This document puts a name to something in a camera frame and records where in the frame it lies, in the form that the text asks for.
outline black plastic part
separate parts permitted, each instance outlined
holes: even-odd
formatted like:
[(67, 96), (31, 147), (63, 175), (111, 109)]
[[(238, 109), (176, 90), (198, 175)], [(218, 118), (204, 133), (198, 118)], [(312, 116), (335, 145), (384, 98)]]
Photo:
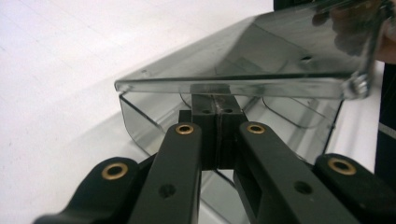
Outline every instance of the black plastic part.
[(181, 122), (191, 122), (191, 111), (190, 110), (178, 111), (178, 123), (181, 123)]
[[(114, 163), (127, 166), (124, 176), (104, 179), (102, 172)], [(119, 172), (117, 168), (109, 172)], [(57, 215), (43, 216), (35, 224), (88, 224), (125, 222), (137, 198), (143, 180), (138, 175), (137, 163), (125, 158), (112, 158), (96, 165), (78, 186), (66, 208)]]
[(210, 95), (194, 94), (191, 97), (191, 122), (202, 128), (205, 139), (202, 143), (202, 169), (216, 169), (216, 109)]
[(268, 126), (243, 123), (237, 142), (233, 179), (251, 223), (359, 223)]
[[(193, 132), (180, 134), (179, 125), (189, 125)], [(201, 128), (195, 124), (169, 128), (127, 223), (197, 223), (201, 142)]]
[[(342, 162), (338, 164), (341, 173), (329, 165), (331, 159)], [(345, 162), (354, 167), (355, 174), (344, 174), (343, 169), (350, 169)], [(342, 155), (322, 155), (313, 171), (360, 222), (396, 223), (395, 192), (357, 162)]]
[(232, 95), (213, 96), (217, 110), (217, 164), (219, 169), (233, 169), (236, 156), (235, 134), (239, 125), (248, 121)]

